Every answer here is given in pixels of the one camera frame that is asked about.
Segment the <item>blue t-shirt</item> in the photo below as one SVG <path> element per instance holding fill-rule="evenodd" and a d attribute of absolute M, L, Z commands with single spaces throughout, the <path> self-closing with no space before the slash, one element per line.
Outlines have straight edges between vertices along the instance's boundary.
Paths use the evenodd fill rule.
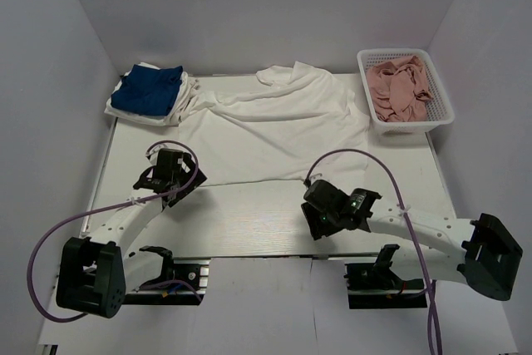
<path fill-rule="evenodd" d="M 155 69 L 134 65 L 111 95 L 111 106 L 141 116 L 168 116 L 180 93 L 183 72 L 182 66 Z"/>

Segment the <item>white t-shirt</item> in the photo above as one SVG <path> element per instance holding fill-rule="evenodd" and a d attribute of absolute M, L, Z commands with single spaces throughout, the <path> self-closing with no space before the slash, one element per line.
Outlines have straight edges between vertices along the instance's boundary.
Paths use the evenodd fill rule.
<path fill-rule="evenodd" d="M 150 68 L 155 68 L 155 69 L 166 69 L 166 68 L 159 68 L 154 65 L 145 63 L 145 62 L 141 62 L 136 65 L 141 65 L 144 67 L 150 67 Z M 117 83 L 111 95 L 119 89 L 120 85 L 121 85 L 121 79 Z M 198 88 L 199 88 L 198 80 L 190 76 L 184 69 L 184 72 L 182 74 L 182 84 L 180 86 L 180 93 L 177 96 L 175 105 L 168 116 L 164 116 L 164 117 L 141 116 L 141 115 L 133 114 L 133 113 L 126 112 L 126 111 L 119 111 L 111 106 L 111 97 L 109 97 L 109 99 L 106 101 L 104 112 L 108 116 L 114 116 L 119 119 L 123 119 L 123 120 L 130 121 L 130 122 L 135 122 L 135 123 L 142 124 L 142 125 L 177 126 L 183 119 L 185 119 L 188 113 L 187 108 L 190 102 L 192 101 L 193 97 L 195 96 Z"/>
<path fill-rule="evenodd" d="M 296 62 L 256 78 L 257 91 L 200 89 L 178 126 L 208 185 L 304 180 L 331 150 L 367 149 L 369 118 L 329 71 Z"/>

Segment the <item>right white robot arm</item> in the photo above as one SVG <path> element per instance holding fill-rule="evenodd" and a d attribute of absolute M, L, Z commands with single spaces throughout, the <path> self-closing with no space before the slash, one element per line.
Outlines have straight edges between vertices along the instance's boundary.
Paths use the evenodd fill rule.
<path fill-rule="evenodd" d="M 313 239 L 363 230 L 404 239 L 384 244 L 372 262 L 347 264 L 355 292 L 400 292 L 417 279 L 464 284 L 496 301 L 510 300 L 523 249 L 495 216 L 449 219 L 402 210 L 371 190 L 346 194 L 326 180 L 307 185 L 301 205 Z"/>

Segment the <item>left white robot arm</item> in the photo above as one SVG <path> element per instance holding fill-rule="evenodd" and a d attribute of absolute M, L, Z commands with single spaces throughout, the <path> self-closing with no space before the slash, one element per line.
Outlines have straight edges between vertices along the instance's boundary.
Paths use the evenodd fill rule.
<path fill-rule="evenodd" d="M 135 245 L 148 224 L 206 181 L 195 153 L 161 148 L 133 184 L 130 197 L 84 239 L 63 246 L 57 281 L 59 307 L 112 318 L 136 289 L 165 288 L 175 280 L 171 250 Z"/>

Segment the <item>folded white t-shirt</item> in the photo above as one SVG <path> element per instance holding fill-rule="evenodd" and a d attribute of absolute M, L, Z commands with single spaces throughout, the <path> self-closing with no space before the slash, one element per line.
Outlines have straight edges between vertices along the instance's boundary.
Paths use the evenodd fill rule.
<path fill-rule="evenodd" d="M 159 68 L 154 65 L 145 63 L 145 62 L 141 62 L 136 65 L 141 65 L 144 67 L 150 67 L 150 68 L 155 68 L 155 69 L 166 69 L 166 68 Z M 117 83 L 111 95 L 119 89 L 120 85 L 121 85 L 121 79 Z M 123 120 L 130 121 L 130 122 L 135 122 L 135 123 L 142 124 L 142 125 L 177 126 L 183 119 L 185 119 L 188 113 L 187 108 L 190 102 L 192 101 L 193 97 L 195 96 L 198 88 L 199 88 L 198 80 L 190 76 L 184 69 L 184 72 L 182 74 L 182 84 L 180 86 L 180 93 L 177 96 L 175 105 L 168 116 L 164 116 L 164 117 L 141 116 L 141 115 L 133 114 L 133 113 L 126 112 L 126 111 L 119 111 L 111 106 L 111 97 L 109 97 L 109 99 L 106 101 L 104 112 L 108 116 L 114 116 L 119 119 L 123 119 Z"/>

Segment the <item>pink t-shirt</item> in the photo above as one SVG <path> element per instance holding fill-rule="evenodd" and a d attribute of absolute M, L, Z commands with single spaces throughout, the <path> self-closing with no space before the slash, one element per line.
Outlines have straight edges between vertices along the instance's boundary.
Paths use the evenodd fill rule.
<path fill-rule="evenodd" d="M 432 100 L 425 63 L 418 56 L 376 64 L 366 72 L 377 119 L 386 123 L 421 122 Z"/>

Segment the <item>white plastic basket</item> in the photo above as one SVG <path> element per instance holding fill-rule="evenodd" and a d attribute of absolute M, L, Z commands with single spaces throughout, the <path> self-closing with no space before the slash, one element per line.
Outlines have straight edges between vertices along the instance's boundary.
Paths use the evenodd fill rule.
<path fill-rule="evenodd" d="M 426 103 L 427 118 L 421 122 L 386 123 L 379 121 L 368 89 L 366 72 L 376 64 L 412 55 L 422 59 L 426 66 L 429 89 L 432 94 L 432 100 Z M 373 129 L 378 134 L 424 134 L 438 126 L 449 125 L 454 121 L 454 111 L 452 110 L 448 95 L 427 52 L 414 48 L 367 49 L 361 50 L 357 54 L 357 62 L 369 105 Z"/>

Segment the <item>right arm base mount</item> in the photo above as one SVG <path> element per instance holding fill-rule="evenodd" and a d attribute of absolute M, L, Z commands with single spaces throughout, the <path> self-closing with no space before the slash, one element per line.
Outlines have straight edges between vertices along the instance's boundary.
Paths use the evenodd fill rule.
<path fill-rule="evenodd" d="M 403 280 L 392 272 L 398 244 L 386 244 L 371 262 L 345 265 L 348 304 L 351 310 L 427 308 L 423 279 Z"/>

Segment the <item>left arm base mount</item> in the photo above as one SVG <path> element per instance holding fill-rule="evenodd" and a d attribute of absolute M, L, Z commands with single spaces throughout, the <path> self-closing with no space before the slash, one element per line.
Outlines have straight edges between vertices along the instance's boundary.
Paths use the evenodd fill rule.
<path fill-rule="evenodd" d="M 209 262 L 177 259 L 163 247 L 145 246 L 124 258 L 125 305 L 191 305 L 202 301 Z"/>

